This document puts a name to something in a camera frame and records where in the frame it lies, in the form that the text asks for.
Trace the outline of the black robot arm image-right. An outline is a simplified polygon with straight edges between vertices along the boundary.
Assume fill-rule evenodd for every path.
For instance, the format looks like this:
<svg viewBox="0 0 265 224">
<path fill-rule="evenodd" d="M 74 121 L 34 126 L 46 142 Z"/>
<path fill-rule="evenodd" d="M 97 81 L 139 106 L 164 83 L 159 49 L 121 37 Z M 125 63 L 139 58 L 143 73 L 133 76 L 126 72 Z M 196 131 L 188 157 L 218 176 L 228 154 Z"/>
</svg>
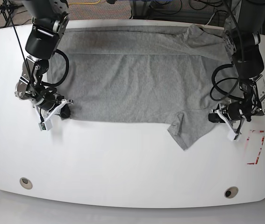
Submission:
<svg viewBox="0 0 265 224">
<path fill-rule="evenodd" d="M 214 123 L 250 122 L 253 116 L 265 115 L 264 62 L 259 50 L 265 0 L 224 0 L 222 4 L 229 14 L 223 39 L 231 63 L 219 66 L 212 74 L 212 90 L 217 90 L 223 97 L 217 100 L 219 105 L 210 111 L 208 119 Z M 233 96 L 232 90 L 224 91 L 219 87 L 221 82 L 215 80 L 217 73 L 227 68 L 236 70 L 236 83 L 232 89 L 239 88 L 243 97 Z M 226 98 L 232 102 L 221 103 Z"/>
</svg>

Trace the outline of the black robot arm image-left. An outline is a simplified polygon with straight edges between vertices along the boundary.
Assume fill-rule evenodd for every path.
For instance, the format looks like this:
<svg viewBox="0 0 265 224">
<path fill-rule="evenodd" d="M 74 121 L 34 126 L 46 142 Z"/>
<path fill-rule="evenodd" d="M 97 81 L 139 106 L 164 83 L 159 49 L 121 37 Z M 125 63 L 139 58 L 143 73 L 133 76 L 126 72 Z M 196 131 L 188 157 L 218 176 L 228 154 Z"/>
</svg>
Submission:
<svg viewBox="0 0 265 224">
<path fill-rule="evenodd" d="M 136 23 L 97 28 L 67 30 L 68 5 L 65 0 L 25 0 L 32 15 L 33 27 L 25 50 L 29 56 L 23 63 L 22 77 L 17 86 L 19 98 L 30 100 L 40 119 L 45 122 L 52 115 L 62 119 L 140 123 L 151 122 L 154 113 L 145 113 L 136 103 L 121 103 L 108 108 L 92 107 L 90 113 L 57 93 L 57 87 L 67 80 L 78 64 L 74 56 L 110 57 L 129 62 L 143 62 L 152 56 L 202 57 L 215 62 L 228 59 L 223 40 L 215 31 L 197 25 L 189 27 L 156 26 Z"/>
</svg>

